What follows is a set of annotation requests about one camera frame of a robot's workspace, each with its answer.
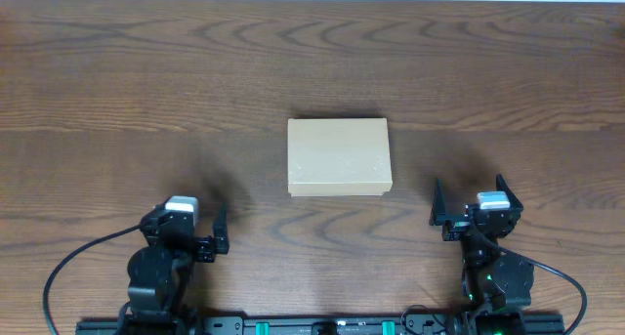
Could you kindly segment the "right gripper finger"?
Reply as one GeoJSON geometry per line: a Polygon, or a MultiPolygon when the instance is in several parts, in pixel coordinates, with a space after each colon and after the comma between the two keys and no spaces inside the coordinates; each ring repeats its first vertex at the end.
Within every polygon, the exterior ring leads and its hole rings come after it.
{"type": "Polygon", "coordinates": [[[441,180],[436,179],[433,204],[429,219],[431,226],[442,226],[446,219],[445,199],[442,191],[441,180]]]}
{"type": "Polygon", "coordinates": [[[519,199],[513,194],[513,192],[511,191],[511,189],[509,188],[509,186],[507,185],[504,177],[502,174],[498,174],[496,176],[495,179],[495,186],[497,188],[498,191],[503,191],[509,202],[510,202],[510,210],[517,212],[517,213],[521,213],[523,211],[523,205],[522,203],[519,201],[519,199]]]}

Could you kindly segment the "cardboard box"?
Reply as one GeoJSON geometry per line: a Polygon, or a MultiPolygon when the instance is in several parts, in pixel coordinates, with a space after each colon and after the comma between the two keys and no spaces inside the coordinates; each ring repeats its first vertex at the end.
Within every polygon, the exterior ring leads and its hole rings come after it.
{"type": "Polygon", "coordinates": [[[385,118],[291,118],[287,159],[294,197],[381,196],[393,186],[385,118]]]}

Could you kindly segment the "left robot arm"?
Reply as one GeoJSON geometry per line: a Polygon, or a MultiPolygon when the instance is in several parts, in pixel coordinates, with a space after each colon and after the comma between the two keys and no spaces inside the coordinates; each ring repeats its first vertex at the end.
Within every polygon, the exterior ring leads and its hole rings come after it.
{"type": "Polygon", "coordinates": [[[198,263],[213,263],[229,252],[227,207],[221,206],[213,233],[195,235],[193,203],[162,203],[142,217],[139,230],[147,247],[128,262],[129,301],[119,312],[118,334],[201,334],[198,311],[184,298],[198,263]]]}

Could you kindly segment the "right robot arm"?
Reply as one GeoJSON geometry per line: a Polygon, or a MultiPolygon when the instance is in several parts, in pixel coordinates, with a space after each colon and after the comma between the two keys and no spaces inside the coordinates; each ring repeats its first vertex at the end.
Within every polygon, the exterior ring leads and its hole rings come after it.
{"type": "Polygon", "coordinates": [[[498,240],[513,231],[523,205],[502,175],[496,190],[477,194],[465,212],[446,209],[441,181],[436,181],[430,224],[444,241],[457,241],[462,253],[462,290],[470,306],[444,321],[449,334],[524,334],[521,310],[531,304],[534,267],[505,252],[498,240]]]}

